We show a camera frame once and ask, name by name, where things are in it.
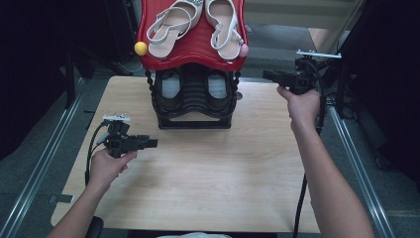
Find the yellow ball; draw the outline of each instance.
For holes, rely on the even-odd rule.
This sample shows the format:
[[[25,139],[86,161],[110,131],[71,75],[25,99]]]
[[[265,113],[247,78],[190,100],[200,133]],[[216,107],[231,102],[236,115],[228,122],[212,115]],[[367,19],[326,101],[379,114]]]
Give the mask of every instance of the yellow ball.
[[[148,45],[146,45],[144,42],[137,42],[134,45],[134,51],[137,53],[137,55],[142,57],[148,52]]]

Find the sandal strap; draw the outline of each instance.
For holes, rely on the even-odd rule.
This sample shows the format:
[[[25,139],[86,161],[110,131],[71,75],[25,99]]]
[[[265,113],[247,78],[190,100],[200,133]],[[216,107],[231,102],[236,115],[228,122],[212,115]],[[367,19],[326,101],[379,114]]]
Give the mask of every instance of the sandal strap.
[[[169,14],[169,11],[171,11],[171,10],[182,10],[188,16],[189,21],[187,21],[185,23],[178,24],[178,25],[170,26],[170,27],[168,27],[166,29],[166,31],[164,33],[164,36],[162,38],[160,38],[160,39],[152,39],[151,38],[152,32],[157,32],[158,29],[162,25],[164,25],[164,20],[166,19],[167,15]],[[149,42],[151,44],[153,44],[153,45],[159,45],[159,44],[162,44],[166,40],[169,31],[172,31],[172,30],[183,30],[185,28],[185,26],[187,25],[186,30],[183,31],[176,38],[178,40],[178,39],[182,38],[183,36],[185,36],[185,34],[189,31],[189,29],[191,28],[191,21],[192,21],[192,18],[191,18],[191,15],[189,15],[188,11],[186,11],[185,9],[180,8],[180,7],[170,7],[170,8],[165,9],[161,13],[157,14],[157,20],[149,27],[148,31],[146,32],[146,36],[148,37],[148,40],[149,40]]]
[[[231,25],[229,26],[229,32],[228,37],[226,38],[226,41],[219,47],[216,47],[217,38],[219,37],[220,32],[222,32],[222,28],[224,27],[223,24],[216,25],[216,31],[211,36],[211,46],[214,50],[219,51],[223,49],[228,42],[232,38],[232,33],[236,35],[236,37],[239,40],[239,44],[242,45],[244,43],[244,40],[242,39],[241,35],[237,32],[236,27],[238,25],[238,20],[234,17],[231,21]]]

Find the shoe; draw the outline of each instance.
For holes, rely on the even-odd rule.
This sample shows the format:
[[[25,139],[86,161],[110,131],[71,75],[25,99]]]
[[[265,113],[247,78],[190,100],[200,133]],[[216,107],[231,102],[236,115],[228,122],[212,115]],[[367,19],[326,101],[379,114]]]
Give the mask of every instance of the shoe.
[[[166,59],[176,40],[197,25],[202,9],[203,0],[177,0],[157,14],[157,20],[146,33],[150,43],[149,52],[156,58]]]
[[[215,28],[210,44],[223,60],[234,60],[244,43],[237,32],[238,17],[232,0],[206,0],[207,21]]]

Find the forearm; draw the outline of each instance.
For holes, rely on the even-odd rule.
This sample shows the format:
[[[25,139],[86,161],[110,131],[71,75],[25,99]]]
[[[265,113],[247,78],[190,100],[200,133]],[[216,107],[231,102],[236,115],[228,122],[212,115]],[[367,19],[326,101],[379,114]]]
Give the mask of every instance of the forearm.
[[[294,130],[315,216],[325,237],[373,237],[365,208],[313,128]]]
[[[96,207],[104,191],[95,187],[87,188],[80,198],[49,234],[52,237],[85,237]]]

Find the metal rail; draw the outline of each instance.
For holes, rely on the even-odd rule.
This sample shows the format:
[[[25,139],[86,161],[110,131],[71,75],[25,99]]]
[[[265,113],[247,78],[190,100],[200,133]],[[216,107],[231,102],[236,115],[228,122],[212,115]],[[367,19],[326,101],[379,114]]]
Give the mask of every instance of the metal rail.
[[[34,200],[34,197],[43,181],[43,178],[53,160],[56,149],[58,148],[59,143],[61,142],[71,119],[73,118],[74,112],[80,103],[84,85],[84,80],[80,78],[76,85],[76,91],[78,91],[76,98],[68,107],[68,109],[63,112],[30,178],[28,179],[24,189],[21,191],[21,194],[15,201],[9,217],[0,232],[0,237],[9,238],[16,236],[16,233],[18,232],[18,229],[29,207],[31,206],[32,201]]]
[[[386,213],[382,207],[382,204],[380,203],[380,200],[370,182],[368,173],[366,172],[364,165],[362,164],[362,160],[359,157],[358,150],[356,149],[356,146],[353,143],[352,137],[350,136],[346,123],[339,117],[334,107],[330,107],[329,111],[332,115],[334,124],[337,127],[337,131],[340,134],[343,145],[349,156],[353,170],[356,174],[356,178],[358,179],[359,185],[362,189],[362,193],[364,194],[365,200],[367,202],[367,207],[370,211],[370,215],[373,219],[374,224],[376,225],[380,237],[395,237],[395,234],[393,233],[391,224],[389,223]]]

